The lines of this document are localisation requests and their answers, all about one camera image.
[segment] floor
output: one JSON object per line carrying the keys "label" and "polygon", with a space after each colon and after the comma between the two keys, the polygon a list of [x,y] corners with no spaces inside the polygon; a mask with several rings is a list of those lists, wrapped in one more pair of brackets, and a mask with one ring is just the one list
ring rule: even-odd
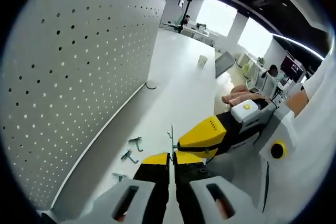
{"label": "floor", "polygon": [[[222,54],[221,52],[216,52],[216,59]],[[229,94],[233,87],[244,84],[246,80],[242,69],[237,64],[234,64],[217,78],[214,114],[221,114],[228,110],[228,106],[222,102],[222,96]]]}

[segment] window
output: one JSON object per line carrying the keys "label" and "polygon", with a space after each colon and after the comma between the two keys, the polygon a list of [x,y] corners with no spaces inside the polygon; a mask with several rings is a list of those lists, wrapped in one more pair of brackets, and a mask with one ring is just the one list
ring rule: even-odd
{"label": "window", "polygon": [[204,0],[196,22],[206,24],[206,28],[227,36],[236,14],[237,9],[221,1]]}
{"label": "window", "polygon": [[272,42],[272,34],[254,19],[249,18],[238,44],[255,57],[263,58]]}

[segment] office desk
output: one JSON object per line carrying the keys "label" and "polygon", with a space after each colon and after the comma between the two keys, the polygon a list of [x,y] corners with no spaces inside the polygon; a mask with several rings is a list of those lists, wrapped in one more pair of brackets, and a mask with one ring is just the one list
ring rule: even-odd
{"label": "office desk", "polygon": [[[203,69],[197,67],[199,55],[208,57]],[[149,80],[157,89],[146,87],[130,100],[97,138],[78,164],[59,195],[54,211],[65,219],[77,218],[90,210],[93,201],[115,185],[111,173],[132,178],[141,161],[160,152],[171,152],[174,143],[197,123],[211,116],[215,98],[215,50],[197,40],[160,29],[157,35]],[[142,137],[138,152],[127,140]],[[129,159],[120,160],[132,148]],[[170,199],[164,223],[183,223],[175,197],[174,179],[170,180]]]}

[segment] person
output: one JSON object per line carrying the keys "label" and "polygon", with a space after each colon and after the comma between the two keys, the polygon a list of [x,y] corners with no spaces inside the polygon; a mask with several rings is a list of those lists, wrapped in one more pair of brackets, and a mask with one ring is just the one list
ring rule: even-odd
{"label": "person", "polygon": [[190,16],[189,16],[189,15],[186,15],[186,16],[185,16],[185,19],[184,19],[184,21],[183,21],[183,25],[187,25],[188,22],[189,22],[189,20],[190,20]]}
{"label": "person", "polygon": [[[264,213],[272,220],[270,223],[287,223],[298,215],[330,167],[336,147],[335,69],[336,54],[332,47],[314,75],[303,83],[303,89],[286,101],[295,115],[292,124],[297,135],[296,150],[286,163],[269,166]],[[267,100],[241,85],[222,97],[222,101],[233,107],[260,98]]]}
{"label": "person", "polygon": [[272,77],[278,76],[278,68],[277,68],[277,66],[271,65],[269,67],[269,69],[261,75],[261,77],[265,78],[266,77],[266,73],[269,73]]}

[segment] ceiling light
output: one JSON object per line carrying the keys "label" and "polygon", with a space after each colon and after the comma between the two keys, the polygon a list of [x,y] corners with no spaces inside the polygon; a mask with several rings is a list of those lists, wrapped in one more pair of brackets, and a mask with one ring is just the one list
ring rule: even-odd
{"label": "ceiling light", "polygon": [[275,36],[275,37],[279,37],[279,38],[281,38],[281,39],[288,40],[288,41],[290,41],[290,42],[292,42],[292,43],[294,43],[294,44],[296,44],[296,45],[298,45],[298,46],[304,48],[305,50],[311,52],[313,55],[317,56],[317,57],[320,58],[322,61],[324,60],[324,58],[323,58],[320,54],[318,54],[317,52],[315,52],[313,49],[311,49],[311,48],[309,48],[309,47],[307,47],[307,46],[301,44],[300,42],[297,42],[297,41],[295,41],[295,40],[293,40],[293,39],[290,39],[290,38],[286,38],[286,37],[281,36],[281,35],[277,35],[277,34],[272,34],[272,35]]}

